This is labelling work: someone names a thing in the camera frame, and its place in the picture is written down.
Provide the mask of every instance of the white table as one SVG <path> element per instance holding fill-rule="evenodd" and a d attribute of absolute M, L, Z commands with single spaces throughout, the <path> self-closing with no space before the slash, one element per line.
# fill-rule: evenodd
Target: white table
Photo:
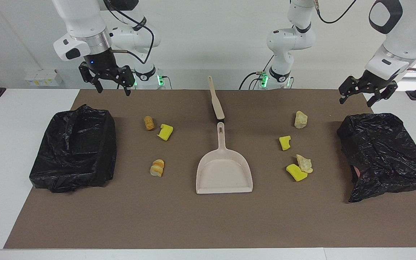
<path fill-rule="evenodd" d="M 0 98 L 0 259 L 416 259 L 416 248 L 268 248 L 232 250 L 2 250 L 22 209 L 30 172 L 53 114 L 69 110 L 79 90 L 8 89 Z M 404 121 L 416 142 L 416 102 L 403 92 L 373 106 Z"/>

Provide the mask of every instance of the green led light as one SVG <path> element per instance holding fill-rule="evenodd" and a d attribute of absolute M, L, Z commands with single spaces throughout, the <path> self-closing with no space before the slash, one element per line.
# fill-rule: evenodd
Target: green led light
<path fill-rule="evenodd" d="M 266 88 L 267 86 L 267 81 L 269 80 L 269 76 L 267 76 L 266 74 L 263 74 L 263 76 L 261 77 L 261 84 L 260 86 L 262 88 Z"/>
<path fill-rule="evenodd" d="M 289 77 L 289 80 L 287 82 L 287 88 L 292 88 L 293 83 L 294 83 L 294 77 Z"/>
<path fill-rule="evenodd" d="M 160 86 L 163 86 L 163 85 L 165 84 L 165 80 L 164 80 L 164 79 L 162 79 L 162 78 L 160 77 L 160 75 L 157 75 L 157 78 L 158 78 L 158 84 L 159 84 Z"/>

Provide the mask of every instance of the food scrap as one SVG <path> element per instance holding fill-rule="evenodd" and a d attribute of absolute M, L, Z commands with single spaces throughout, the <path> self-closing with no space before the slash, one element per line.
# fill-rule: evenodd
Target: food scrap
<path fill-rule="evenodd" d="M 153 123 L 153 119 L 150 116 L 144 117 L 144 123 L 146 124 L 147 131 L 151 131 L 155 128 L 155 125 Z"/>
<path fill-rule="evenodd" d="M 296 159 L 298 160 L 299 168 L 304 171 L 305 173 L 312 173 L 312 163 L 310 159 L 306 159 L 301 155 L 296 155 Z"/>
<path fill-rule="evenodd" d="M 170 125 L 161 124 L 160 128 L 160 133 L 157 136 L 163 140 L 168 140 L 171 133 L 173 132 L 173 127 Z"/>
<path fill-rule="evenodd" d="M 295 117 L 295 127 L 298 129 L 302 129 L 307 125 L 307 115 L 305 115 L 301 111 L 296 112 Z"/>
<path fill-rule="evenodd" d="M 290 140 L 292 140 L 290 135 L 279 138 L 280 145 L 282 145 L 282 151 L 290 149 Z"/>
<path fill-rule="evenodd" d="M 299 166 L 296 164 L 290 164 L 287 166 L 287 172 L 293 176 L 295 181 L 302 181 L 307 178 L 307 173 L 299 169 Z"/>
<path fill-rule="evenodd" d="M 162 159 L 155 160 L 150 167 L 150 174 L 152 176 L 161 177 L 163 174 L 163 168 L 165 168 L 165 162 Z"/>

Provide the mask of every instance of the power outlet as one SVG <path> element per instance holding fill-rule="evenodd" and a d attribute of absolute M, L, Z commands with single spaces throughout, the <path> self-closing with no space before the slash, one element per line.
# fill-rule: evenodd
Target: power outlet
<path fill-rule="evenodd" d="M 25 81 L 32 87 L 59 87 L 63 80 L 56 69 L 43 69 L 28 72 Z"/>

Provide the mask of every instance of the brush handle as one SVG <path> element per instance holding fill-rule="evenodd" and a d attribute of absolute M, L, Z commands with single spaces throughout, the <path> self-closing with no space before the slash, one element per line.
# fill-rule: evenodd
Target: brush handle
<path fill-rule="evenodd" d="M 215 85 L 213 84 L 213 78 L 208 76 L 208 85 L 211 92 L 211 104 L 213 105 L 214 113 L 218 120 L 224 119 L 224 111 L 222 110 L 221 103 L 219 102 L 218 97 L 216 96 Z"/>

